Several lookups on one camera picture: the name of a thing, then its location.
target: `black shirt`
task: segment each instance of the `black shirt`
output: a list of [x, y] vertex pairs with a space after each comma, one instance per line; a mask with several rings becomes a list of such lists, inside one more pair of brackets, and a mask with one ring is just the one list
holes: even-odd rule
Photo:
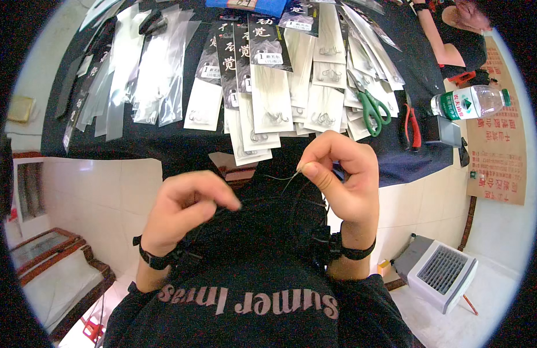
[[334, 281], [294, 257], [219, 264], [113, 311], [113, 347], [411, 347], [380, 275]]
[[456, 47], [464, 60], [465, 67], [445, 65], [440, 70], [443, 77], [454, 77], [467, 71], [475, 71], [487, 61], [487, 46], [483, 35], [462, 30], [444, 23], [442, 13], [450, 4], [437, 4], [436, 12], [432, 13], [436, 28], [444, 44]]

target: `plastic bottle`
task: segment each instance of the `plastic bottle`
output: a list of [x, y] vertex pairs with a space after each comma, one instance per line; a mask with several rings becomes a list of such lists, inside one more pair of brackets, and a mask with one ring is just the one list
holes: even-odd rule
[[431, 99], [433, 115], [449, 120], [467, 120], [489, 117], [504, 106], [510, 106], [507, 89], [501, 91], [486, 85], [476, 85], [457, 91], [435, 95]]

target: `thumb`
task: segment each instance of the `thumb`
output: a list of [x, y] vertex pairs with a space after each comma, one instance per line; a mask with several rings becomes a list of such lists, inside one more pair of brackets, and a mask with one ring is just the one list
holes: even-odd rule
[[209, 221], [215, 212], [216, 203], [214, 200], [200, 200], [175, 214], [173, 218], [175, 229], [185, 234], [203, 222]]
[[301, 167], [301, 173], [307, 177], [325, 195], [328, 202], [336, 202], [347, 194], [346, 188], [332, 171], [329, 171], [319, 162], [309, 162]]

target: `green scissors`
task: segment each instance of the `green scissors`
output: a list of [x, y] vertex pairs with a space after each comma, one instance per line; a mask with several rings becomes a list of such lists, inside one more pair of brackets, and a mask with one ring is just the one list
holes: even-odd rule
[[[380, 131], [383, 129], [383, 125], [387, 125], [390, 123], [390, 121], [392, 121], [390, 111], [382, 101], [373, 97], [369, 93], [369, 91], [365, 89], [365, 86], [363, 86], [361, 81], [355, 78], [354, 74], [350, 70], [347, 71], [347, 75], [355, 84], [355, 87], [357, 89], [355, 96], [357, 97], [357, 100], [359, 100], [363, 105], [363, 119], [365, 120], [367, 130], [369, 130], [369, 133], [372, 136], [378, 136], [380, 134]], [[379, 107], [384, 110], [384, 113], [386, 114], [385, 119], [381, 116], [378, 110]], [[370, 117], [372, 117], [376, 121], [375, 129], [372, 128]]]

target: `red wooden stick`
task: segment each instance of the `red wooden stick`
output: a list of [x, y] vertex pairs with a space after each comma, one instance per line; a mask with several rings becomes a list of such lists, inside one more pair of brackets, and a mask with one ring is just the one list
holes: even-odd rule
[[464, 299], [467, 301], [467, 304], [469, 304], [469, 306], [472, 308], [472, 310], [475, 312], [475, 315], [479, 315], [479, 313], [477, 313], [477, 311], [475, 310], [475, 307], [473, 307], [472, 303], [469, 302], [469, 299], [467, 298], [467, 296], [464, 294]]

